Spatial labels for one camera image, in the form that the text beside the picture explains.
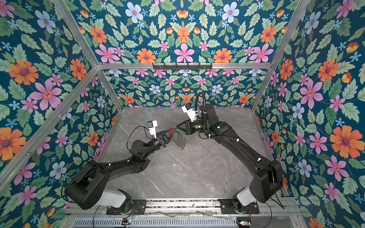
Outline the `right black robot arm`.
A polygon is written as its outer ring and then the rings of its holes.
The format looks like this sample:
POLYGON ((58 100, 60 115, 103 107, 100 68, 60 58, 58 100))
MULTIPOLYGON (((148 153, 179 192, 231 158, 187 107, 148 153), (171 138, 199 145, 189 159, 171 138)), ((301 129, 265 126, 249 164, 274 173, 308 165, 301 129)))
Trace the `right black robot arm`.
POLYGON ((231 151, 253 176, 250 185, 233 196, 233 207, 238 213, 245 212, 255 202, 266 203, 283 186, 283 169, 278 161, 270 161, 244 142, 232 126, 220 121, 211 104, 182 107, 188 120, 177 125, 186 135, 203 133, 207 140, 215 140, 231 151))

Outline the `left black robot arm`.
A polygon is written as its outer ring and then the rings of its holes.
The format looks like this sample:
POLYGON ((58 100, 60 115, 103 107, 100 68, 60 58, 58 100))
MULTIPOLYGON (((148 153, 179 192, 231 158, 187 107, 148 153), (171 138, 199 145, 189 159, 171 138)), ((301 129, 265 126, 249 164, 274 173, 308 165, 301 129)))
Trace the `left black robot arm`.
POLYGON ((131 157, 114 162, 89 161, 76 174, 65 188, 65 195, 81 209, 88 210, 94 206, 120 208, 125 213, 131 210, 131 197, 124 190, 106 190, 109 181, 119 177, 140 173, 146 169, 150 160, 148 156, 166 147, 176 129, 158 132, 148 142, 136 140, 130 146, 131 157))

